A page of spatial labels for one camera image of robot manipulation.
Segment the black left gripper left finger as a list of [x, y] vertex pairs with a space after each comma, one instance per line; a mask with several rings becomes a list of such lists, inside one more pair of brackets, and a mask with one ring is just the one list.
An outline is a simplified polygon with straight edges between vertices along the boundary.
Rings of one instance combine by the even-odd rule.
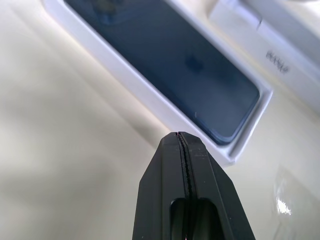
[[163, 137], [138, 188], [132, 240], [172, 240], [177, 201], [186, 197], [178, 134]]

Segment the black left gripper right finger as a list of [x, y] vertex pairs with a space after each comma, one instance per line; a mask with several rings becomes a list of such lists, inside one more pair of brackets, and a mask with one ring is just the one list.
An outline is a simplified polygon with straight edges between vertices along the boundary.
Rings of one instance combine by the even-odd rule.
[[178, 133], [189, 189], [186, 240], [256, 240], [232, 180], [200, 138]]

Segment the dark blue smartphone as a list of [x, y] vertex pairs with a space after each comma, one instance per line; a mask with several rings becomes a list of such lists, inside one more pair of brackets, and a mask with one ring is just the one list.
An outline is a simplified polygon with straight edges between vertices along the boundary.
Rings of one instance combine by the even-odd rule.
[[229, 144], [260, 93], [165, 0], [65, 0], [205, 134]]

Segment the white phone box base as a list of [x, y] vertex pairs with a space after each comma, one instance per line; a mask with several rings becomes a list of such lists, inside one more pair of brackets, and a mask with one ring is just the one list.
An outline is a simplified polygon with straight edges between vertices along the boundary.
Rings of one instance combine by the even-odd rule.
[[255, 107], [236, 137], [226, 145], [217, 144], [204, 133], [81, 18], [65, 0], [43, 0], [43, 3], [45, 10], [53, 19], [92, 54], [125, 88], [132, 92], [170, 131], [187, 132], [197, 136], [221, 166], [233, 165], [238, 161], [252, 137], [270, 102], [273, 90], [256, 70], [242, 63], [239, 57], [215, 33], [185, 9], [178, 0], [165, 1], [258, 88], [260, 97]]

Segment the white phone box lid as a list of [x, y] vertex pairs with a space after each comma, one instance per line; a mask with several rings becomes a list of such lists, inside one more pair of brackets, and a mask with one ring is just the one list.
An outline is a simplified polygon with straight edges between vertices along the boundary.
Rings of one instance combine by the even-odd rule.
[[218, 0], [209, 19], [288, 84], [320, 84], [320, 34], [288, 5], [286, 0]]

